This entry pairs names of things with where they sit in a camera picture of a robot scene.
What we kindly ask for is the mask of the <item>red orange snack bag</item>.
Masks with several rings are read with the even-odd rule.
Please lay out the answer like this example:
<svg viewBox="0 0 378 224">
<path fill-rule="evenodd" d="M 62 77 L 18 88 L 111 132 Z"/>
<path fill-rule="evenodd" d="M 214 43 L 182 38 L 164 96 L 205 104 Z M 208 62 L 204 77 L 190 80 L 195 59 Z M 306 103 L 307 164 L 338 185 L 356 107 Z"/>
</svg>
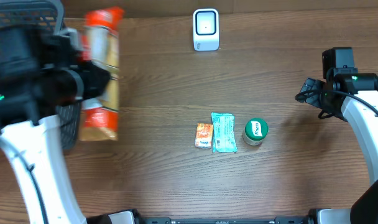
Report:
<svg viewBox="0 0 378 224">
<path fill-rule="evenodd" d="M 90 64 L 88 95 L 82 102 L 81 141 L 118 139 L 119 32 L 124 10 L 109 7 L 85 15 L 83 59 Z"/>
</svg>

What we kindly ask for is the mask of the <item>green lid jar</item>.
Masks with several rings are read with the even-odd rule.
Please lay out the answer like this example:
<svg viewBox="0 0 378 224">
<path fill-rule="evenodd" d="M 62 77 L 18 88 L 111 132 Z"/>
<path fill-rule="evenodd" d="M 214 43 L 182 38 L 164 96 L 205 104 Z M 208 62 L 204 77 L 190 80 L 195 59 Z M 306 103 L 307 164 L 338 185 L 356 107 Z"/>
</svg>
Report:
<svg viewBox="0 0 378 224">
<path fill-rule="evenodd" d="M 268 132 L 269 127 L 265 120 L 253 118 L 247 122 L 242 137 L 248 145 L 258 146 L 262 144 Z"/>
</svg>

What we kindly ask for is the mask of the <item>teal wet wipes pack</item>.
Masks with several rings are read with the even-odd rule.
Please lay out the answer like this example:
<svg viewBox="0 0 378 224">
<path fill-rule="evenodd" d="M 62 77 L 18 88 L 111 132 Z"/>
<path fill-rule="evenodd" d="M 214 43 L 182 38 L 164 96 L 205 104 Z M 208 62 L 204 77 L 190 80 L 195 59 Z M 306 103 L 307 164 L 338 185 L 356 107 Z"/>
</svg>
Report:
<svg viewBox="0 0 378 224">
<path fill-rule="evenodd" d="M 237 152 L 236 140 L 234 137 L 235 118 L 230 113 L 212 112 L 213 123 L 213 152 Z"/>
</svg>

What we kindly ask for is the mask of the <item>orange tissue pack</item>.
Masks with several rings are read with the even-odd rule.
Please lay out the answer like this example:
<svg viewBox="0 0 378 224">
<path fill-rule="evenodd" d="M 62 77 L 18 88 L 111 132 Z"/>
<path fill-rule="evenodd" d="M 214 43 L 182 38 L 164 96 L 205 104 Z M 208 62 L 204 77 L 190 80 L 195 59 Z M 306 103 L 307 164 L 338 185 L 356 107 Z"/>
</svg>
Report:
<svg viewBox="0 0 378 224">
<path fill-rule="evenodd" d="M 195 147 L 210 149 L 213 138 L 213 125 L 198 123 L 196 127 Z"/>
</svg>

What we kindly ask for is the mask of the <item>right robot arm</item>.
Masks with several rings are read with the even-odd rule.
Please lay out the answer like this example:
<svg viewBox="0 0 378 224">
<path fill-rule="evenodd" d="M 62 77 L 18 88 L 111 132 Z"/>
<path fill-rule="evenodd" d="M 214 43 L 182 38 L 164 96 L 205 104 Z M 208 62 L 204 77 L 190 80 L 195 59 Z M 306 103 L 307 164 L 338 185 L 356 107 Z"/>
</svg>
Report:
<svg viewBox="0 0 378 224">
<path fill-rule="evenodd" d="M 351 126 L 364 155 L 369 188 L 351 208 L 315 208 L 303 223 L 378 223 L 378 76 L 361 73 L 350 47 L 322 53 L 323 79 L 307 79 L 295 99 L 321 111 L 319 119 L 339 118 Z"/>
</svg>

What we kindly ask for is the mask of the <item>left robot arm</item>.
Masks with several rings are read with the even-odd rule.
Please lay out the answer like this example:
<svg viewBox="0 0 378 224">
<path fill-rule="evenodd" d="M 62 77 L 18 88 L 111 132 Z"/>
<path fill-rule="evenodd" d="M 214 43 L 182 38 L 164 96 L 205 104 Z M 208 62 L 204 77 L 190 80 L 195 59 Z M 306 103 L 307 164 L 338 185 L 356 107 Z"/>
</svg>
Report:
<svg viewBox="0 0 378 224">
<path fill-rule="evenodd" d="M 0 149 L 31 223 L 85 223 L 63 156 L 57 113 L 103 93 L 110 74 L 83 58 L 75 29 L 0 28 Z"/>
</svg>

